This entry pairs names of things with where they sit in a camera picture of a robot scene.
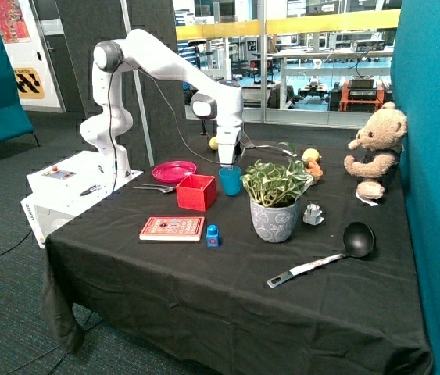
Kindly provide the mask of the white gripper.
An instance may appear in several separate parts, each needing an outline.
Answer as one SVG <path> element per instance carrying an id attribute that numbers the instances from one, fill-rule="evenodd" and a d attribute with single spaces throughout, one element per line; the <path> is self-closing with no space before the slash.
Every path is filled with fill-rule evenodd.
<path id="1" fill-rule="evenodd" d="M 216 132 L 217 151 L 219 163 L 222 170 L 238 168 L 238 164 L 234 163 L 237 158 L 236 148 L 242 135 L 241 127 L 218 126 Z"/>

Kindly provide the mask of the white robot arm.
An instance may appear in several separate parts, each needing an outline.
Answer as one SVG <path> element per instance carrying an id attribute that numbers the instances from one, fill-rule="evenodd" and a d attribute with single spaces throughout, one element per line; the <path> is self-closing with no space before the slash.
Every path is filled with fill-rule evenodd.
<path id="1" fill-rule="evenodd" d="M 92 65 L 93 99 L 102 113 L 80 126 L 83 139 L 102 154 L 102 168 L 122 177 L 130 171 L 125 147 L 116 137 L 133 126 L 132 115 L 123 106 L 122 73 L 143 70 L 157 80 L 184 81 L 198 91 L 192 98 L 192 110 L 198 118 L 214 119 L 221 166 L 236 161 L 236 147 L 243 128 L 243 97 L 240 87 L 214 81 L 180 57 L 145 30 L 132 30 L 124 39 L 99 42 Z"/>

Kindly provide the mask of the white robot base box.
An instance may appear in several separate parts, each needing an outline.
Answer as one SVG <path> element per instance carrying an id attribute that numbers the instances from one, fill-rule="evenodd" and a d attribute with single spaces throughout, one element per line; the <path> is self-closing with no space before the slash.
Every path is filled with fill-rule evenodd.
<path id="1" fill-rule="evenodd" d="M 52 232 L 142 174 L 126 160 L 117 166 L 100 152 L 82 151 L 27 175 L 32 193 L 21 205 L 40 248 Z"/>

